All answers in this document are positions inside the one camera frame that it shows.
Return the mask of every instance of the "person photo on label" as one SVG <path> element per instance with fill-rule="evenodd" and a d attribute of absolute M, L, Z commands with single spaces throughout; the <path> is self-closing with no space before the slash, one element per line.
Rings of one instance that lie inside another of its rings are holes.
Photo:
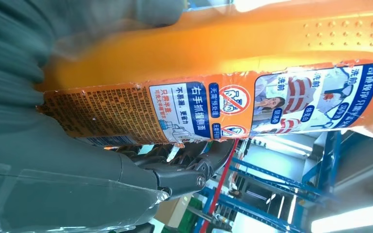
<path fill-rule="evenodd" d="M 265 92 L 255 97 L 254 115 L 266 113 L 265 110 L 272 110 L 284 106 L 285 99 L 282 97 L 267 98 Z"/>

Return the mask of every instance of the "fluorescent light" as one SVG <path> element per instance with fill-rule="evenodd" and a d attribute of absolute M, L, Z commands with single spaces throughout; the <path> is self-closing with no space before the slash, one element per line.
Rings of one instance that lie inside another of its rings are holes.
<path fill-rule="evenodd" d="M 318 219 L 312 222 L 313 233 L 326 233 L 373 226 L 373 206 Z"/>
<path fill-rule="evenodd" d="M 268 205 L 268 203 L 269 203 L 270 201 L 274 200 L 275 196 L 276 196 L 276 194 L 274 193 L 274 194 L 271 196 L 271 198 L 268 198 L 268 200 L 267 200 L 267 205 Z"/>
<path fill-rule="evenodd" d="M 271 149 L 274 149 L 274 150 L 286 150 L 286 151 L 290 151 L 290 152 L 293 152 L 293 153 L 296 153 L 296 154 L 306 155 L 305 151 L 303 151 L 303 150 L 299 150 L 297 148 L 290 147 L 290 146 L 282 144 L 280 142 L 272 141 L 272 140 L 267 139 L 265 137 L 256 137 L 256 139 L 260 142 L 266 143 L 268 148 L 271 148 Z"/>
<path fill-rule="evenodd" d="M 294 211 L 295 211 L 295 203 L 297 201 L 297 196 L 294 195 L 291 201 L 291 207 L 289 208 L 289 215 L 288 215 L 288 223 L 292 223 L 292 217 L 294 216 Z"/>
<path fill-rule="evenodd" d="M 282 142 L 282 143 L 287 144 L 289 146 L 297 147 L 297 148 L 307 150 L 307 151 L 312 151 L 312 147 L 309 147 L 309 146 L 306 146 L 306 145 L 303 145 L 301 143 L 294 142 L 294 141 L 291 141 L 291 140 L 287 140 L 287 139 L 281 138 L 279 136 L 269 137 L 269 138 L 271 138 L 272 140 Z"/>
<path fill-rule="evenodd" d="M 281 216 L 282 206 L 284 206 L 284 199 L 285 197 L 282 196 L 281 205 L 279 206 L 279 211 L 278 211 L 278 218 Z"/>

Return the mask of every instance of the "cardboard box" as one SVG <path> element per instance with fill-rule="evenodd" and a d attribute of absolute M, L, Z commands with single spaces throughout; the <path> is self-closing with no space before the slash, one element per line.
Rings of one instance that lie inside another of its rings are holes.
<path fill-rule="evenodd" d="M 161 203 L 155 219 L 167 226 L 178 228 L 191 197 L 192 194 L 187 194 L 181 198 Z"/>

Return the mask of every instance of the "metal rack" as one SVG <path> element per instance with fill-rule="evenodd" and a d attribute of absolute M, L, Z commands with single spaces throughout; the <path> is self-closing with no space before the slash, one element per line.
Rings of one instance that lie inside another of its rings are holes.
<path fill-rule="evenodd" d="M 215 206 L 214 202 L 217 202 L 223 206 L 254 218 L 278 230 L 290 233 L 304 232 L 301 229 L 304 208 L 315 204 L 323 204 L 324 201 L 328 199 L 334 199 L 332 192 L 334 190 L 335 177 L 337 174 L 341 143 L 342 139 L 340 132 L 328 132 L 324 154 L 321 161 L 303 176 L 302 182 L 289 179 L 261 167 L 242 161 L 238 158 L 231 159 L 231 161 L 235 163 L 235 165 L 230 165 L 230 163 L 226 165 L 226 168 L 228 169 L 224 169 L 223 175 L 226 174 L 228 170 L 231 170 L 244 178 L 252 179 L 257 182 L 266 184 L 272 189 L 275 189 L 277 192 L 296 195 L 301 201 L 298 201 L 298 203 L 296 204 L 293 224 L 288 224 L 287 221 L 279 219 L 271 214 L 267 214 L 237 199 L 231 198 L 224 194 L 220 194 L 220 185 L 216 190 L 205 188 L 203 191 L 200 192 L 200 194 L 208 197 L 203 211 L 211 216 L 213 214 L 213 210 L 209 208 L 209 205 Z M 274 177 L 275 180 L 269 180 L 253 175 L 249 172 L 250 169 Z M 310 181 L 314 177 L 316 181 L 314 183 L 314 186 L 306 184 L 307 181 Z M 200 219 L 195 228 L 195 233 L 205 232 L 206 227 L 204 227 L 205 225 L 202 225 L 202 222 L 204 222 L 204 220 Z"/>

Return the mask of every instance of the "white label section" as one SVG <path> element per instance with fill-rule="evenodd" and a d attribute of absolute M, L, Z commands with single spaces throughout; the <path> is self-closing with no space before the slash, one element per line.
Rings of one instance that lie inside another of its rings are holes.
<path fill-rule="evenodd" d="M 169 142 L 209 139 L 195 134 L 186 83 L 151 86 L 150 92 L 159 124 Z"/>

